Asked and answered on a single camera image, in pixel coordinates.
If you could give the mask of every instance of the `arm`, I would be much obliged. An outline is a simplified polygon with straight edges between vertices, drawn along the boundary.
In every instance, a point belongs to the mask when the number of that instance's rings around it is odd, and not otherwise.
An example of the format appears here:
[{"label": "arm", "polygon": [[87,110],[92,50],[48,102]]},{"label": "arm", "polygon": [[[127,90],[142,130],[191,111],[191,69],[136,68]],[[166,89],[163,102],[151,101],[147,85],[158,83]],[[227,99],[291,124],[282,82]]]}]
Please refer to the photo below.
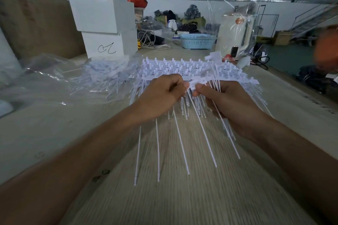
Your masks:
[{"label": "arm", "polygon": [[0,224],[56,224],[125,132],[167,112],[188,86],[178,74],[152,81],[132,106],[1,185]]},{"label": "arm", "polygon": [[333,222],[338,222],[338,160],[261,111],[238,82],[223,81],[221,92],[201,84],[194,96],[206,103],[242,137],[262,148]]}]

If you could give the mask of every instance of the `hand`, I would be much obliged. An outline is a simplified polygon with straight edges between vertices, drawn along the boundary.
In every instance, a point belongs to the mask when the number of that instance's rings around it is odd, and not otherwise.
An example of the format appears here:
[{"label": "hand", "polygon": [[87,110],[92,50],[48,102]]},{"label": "hand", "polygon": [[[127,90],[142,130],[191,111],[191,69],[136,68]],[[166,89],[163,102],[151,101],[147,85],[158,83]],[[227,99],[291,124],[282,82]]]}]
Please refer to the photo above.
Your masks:
[{"label": "hand", "polygon": [[189,83],[180,74],[162,75],[153,79],[133,104],[140,123],[157,118],[170,110],[188,88]]},{"label": "hand", "polygon": [[228,118],[232,128],[242,137],[256,142],[260,138],[266,122],[272,119],[264,113],[237,81],[221,81],[221,92],[208,85],[196,84],[193,96],[205,96],[208,107],[219,118]]}]

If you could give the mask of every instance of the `white cardboard box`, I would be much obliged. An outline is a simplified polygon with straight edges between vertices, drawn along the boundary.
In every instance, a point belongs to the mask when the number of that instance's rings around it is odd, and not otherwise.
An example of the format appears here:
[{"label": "white cardboard box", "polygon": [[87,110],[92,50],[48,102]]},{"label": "white cardboard box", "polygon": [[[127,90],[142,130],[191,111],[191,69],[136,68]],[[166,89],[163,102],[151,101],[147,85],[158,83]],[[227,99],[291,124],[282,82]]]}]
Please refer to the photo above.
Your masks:
[{"label": "white cardboard box", "polygon": [[122,33],[135,25],[134,3],[127,0],[69,0],[78,31]]},{"label": "white cardboard box", "polygon": [[137,31],[119,34],[82,32],[88,58],[99,56],[123,56],[137,52]]}]

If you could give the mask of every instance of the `staircase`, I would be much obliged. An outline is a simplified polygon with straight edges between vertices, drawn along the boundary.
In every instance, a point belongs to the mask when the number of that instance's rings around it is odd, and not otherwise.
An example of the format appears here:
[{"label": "staircase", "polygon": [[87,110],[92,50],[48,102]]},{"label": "staircase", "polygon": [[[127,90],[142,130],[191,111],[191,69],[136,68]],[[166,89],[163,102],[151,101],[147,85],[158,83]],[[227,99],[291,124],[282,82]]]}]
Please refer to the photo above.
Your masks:
[{"label": "staircase", "polygon": [[320,5],[315,6],[314,8],[298,15],[295,18],[293,25],[290,29],[290,32],[292,32],[293,37],[296,37],[301,33],[304,33],[314,28],[319,23],[324,22],[338,15],[338,5],[336,3],[328,5],[325,8],[313,12],[313,10],[318,6]]}]

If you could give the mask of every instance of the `right hand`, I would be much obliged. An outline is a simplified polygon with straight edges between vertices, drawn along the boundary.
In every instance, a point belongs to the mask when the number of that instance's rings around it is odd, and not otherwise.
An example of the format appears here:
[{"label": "right hand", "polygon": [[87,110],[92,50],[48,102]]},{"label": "right hand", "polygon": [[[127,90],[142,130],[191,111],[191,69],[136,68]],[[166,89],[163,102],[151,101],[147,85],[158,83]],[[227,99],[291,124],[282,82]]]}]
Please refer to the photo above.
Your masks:
[{"label": "right hand", "polygon": [[211,88],[209,84],[198,83],[193,96],[204,95],[208,107],[219,118],[215,103],[221,116],[228,118],[236,133],[256,142],[263,136],[267,122],[273,118],[257,107],[237,81],[220,81],[220,85],[221,92],[218,92]]}]

